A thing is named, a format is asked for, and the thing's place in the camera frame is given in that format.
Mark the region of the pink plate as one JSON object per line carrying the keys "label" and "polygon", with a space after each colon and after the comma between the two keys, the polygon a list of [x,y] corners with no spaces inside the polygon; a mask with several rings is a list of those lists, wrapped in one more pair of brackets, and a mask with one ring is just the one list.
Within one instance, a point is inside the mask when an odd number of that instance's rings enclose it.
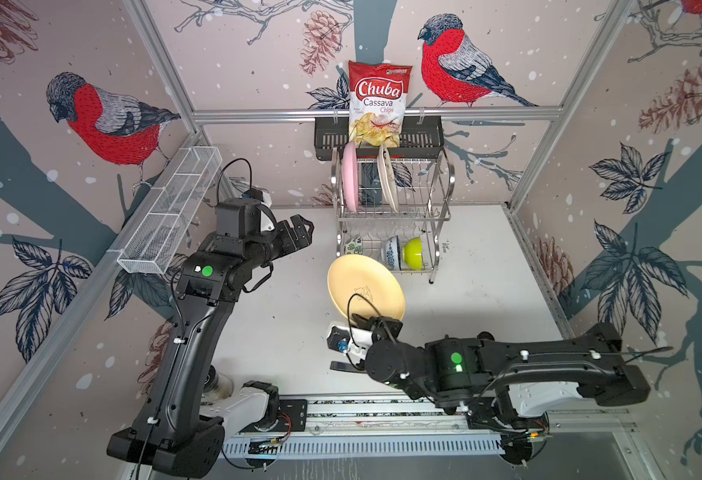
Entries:
{"label": "pink plate", "polygon": [[354,141],[350,141],[344,147],[341,166],[342,190],[346,208],[351,213],[357,213],[359,210],[359,180],[357,147]]}

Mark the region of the white floral plate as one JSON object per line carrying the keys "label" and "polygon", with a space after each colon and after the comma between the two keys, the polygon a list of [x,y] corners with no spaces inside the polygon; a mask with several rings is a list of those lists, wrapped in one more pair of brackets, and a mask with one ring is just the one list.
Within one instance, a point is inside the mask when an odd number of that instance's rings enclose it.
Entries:
{"label": "white floral plate", "polygon": [[399,203],[396,193],[396,179],[393,173],[390,154],[385,144],[379,147],[377,166],[384,200],[394,213],[399,212]]}

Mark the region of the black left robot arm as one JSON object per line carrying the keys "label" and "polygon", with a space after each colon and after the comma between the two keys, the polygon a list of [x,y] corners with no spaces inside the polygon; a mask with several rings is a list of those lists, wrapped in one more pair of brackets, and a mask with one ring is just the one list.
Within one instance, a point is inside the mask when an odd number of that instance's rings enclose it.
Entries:
{"label": "black left robot arm", "polygon": [[114,433],[112,458],[147,465],[178,478],[201,479],[217,462],[224,442],[254,425],[270,429],[280,418],[279,390],[245,383],[218,416],[200,412],[213,355],[228,319],[254,270],[311,245],[314,225],[296,214],[261,227],[272,211],[252,198],[217,205],[217,227],[183,264],[172,287],[177,313],[152,388],[132,425]]}

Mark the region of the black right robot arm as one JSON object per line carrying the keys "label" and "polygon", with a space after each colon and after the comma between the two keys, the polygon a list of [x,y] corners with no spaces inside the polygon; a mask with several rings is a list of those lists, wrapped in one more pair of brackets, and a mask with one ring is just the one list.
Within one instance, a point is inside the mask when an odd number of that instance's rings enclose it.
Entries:
{"label": "black right robot arm", "polygon": [[604,323],[558,341],[499,342],[483,332],[423,347],[382,326],[364,367],[370,378],[413,400],[426,398],[448,414],[464,409],[483,426],[496,419],[500,429],[526,428],[570,400],[624,407],[645,402],[651,391],[640,367],[625,359],[617,330]]}

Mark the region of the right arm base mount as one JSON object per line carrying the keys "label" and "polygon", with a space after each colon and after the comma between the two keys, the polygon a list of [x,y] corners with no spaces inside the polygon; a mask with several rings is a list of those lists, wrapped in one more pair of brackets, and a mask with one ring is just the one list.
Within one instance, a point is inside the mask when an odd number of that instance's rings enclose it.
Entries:
{"label": "right arm base mount", "polygon": [[491,430],[500,435],[500,457],[512,466],[527,466],[547,445],[550,420],[547,413],[521,417],[510,402],[479,398],[465,412],[470,429]]}

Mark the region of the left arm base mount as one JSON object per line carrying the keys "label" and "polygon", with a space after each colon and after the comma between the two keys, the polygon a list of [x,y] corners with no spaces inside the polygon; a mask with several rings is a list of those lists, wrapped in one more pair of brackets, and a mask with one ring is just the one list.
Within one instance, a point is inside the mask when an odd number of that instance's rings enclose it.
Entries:
{"label": "left arm base mount", "polygon": [[304,432],[308,418],[308,401],[306,399],[280,400],[278,411],[273,421],[265,420],[264,426],[253,423],[244,429],[246,433],[286,434]]}

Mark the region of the yellow plate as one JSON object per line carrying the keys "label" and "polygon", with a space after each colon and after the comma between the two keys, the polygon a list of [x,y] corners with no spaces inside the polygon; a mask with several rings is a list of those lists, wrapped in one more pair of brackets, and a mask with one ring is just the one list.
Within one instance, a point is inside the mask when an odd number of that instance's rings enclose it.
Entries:
{"label": "yellow plate", "polygon": [[337,258],[327,277],[329,294],[341,315],[385,316],[403,320],[404,291],[396,277],[380,262],[358,254]]}

